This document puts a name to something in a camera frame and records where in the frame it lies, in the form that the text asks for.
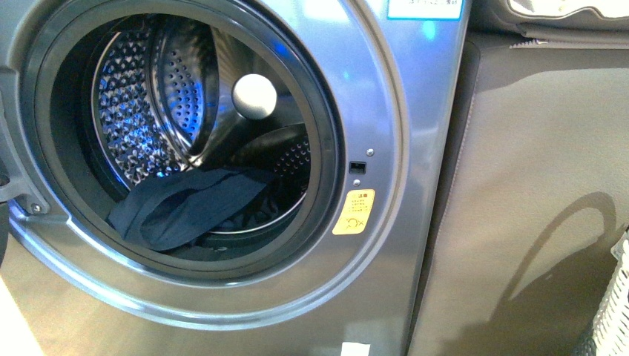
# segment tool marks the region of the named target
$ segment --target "white floor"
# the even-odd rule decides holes
[[[43,356],[35,336],[0,277],[0,355]]]

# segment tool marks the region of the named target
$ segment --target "front-loading washing machine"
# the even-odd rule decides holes
[[[3,275],[64,355],[405,354],[465,3],[0,10],[0,201],[78,289]]]

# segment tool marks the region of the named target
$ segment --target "stainless steel drum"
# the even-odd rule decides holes
[[[112,31],[93,75],[91,111],[115,180],[130,190],[150,176],[255,166],[286,177],[277,193],[279,214],[215,233],[251,233],[290,217],[308,185],[308,137],[290,92],[269,65],[230,35],[191,19],[133,17]],[[251,78],[267,92],[237,88]],[[255,102],[266,97],[260,115]]]

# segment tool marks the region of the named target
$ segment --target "navy blue cloth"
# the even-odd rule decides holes
[[[257,169],[192,170],[150,177],[114,206],[108,219],[125,241],[169,250],[233,217],[275,178]]]

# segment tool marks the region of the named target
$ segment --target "gray fabric surface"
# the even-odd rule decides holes
[[[526,16],[564,17],[585,9],[602,19],[629,18],[629,7],[618,0],[507,0],[511,9]]]
[[[560,30],[537,24],[518,26],[522,35],[531,39],[546,39],[559,42],[604,43],[608,45],[629,45],[629,32]]]
[[[409,355],[567,355],[629,221],[629,52],[470,38]]]
[[[626,44],[608,44],[591,42],[560,42],[541,39],[531,39],[511,46],[512,49],[556,49],[556,50],[629,50],[629,42]]]
[[[560,19],[529,17],[511,10],[508,0],[474,0],[470,24],[476,30],[521,33],[519,24],[594,31],[628,31],[629,18],[604,19],[593,9],[583,9]]]

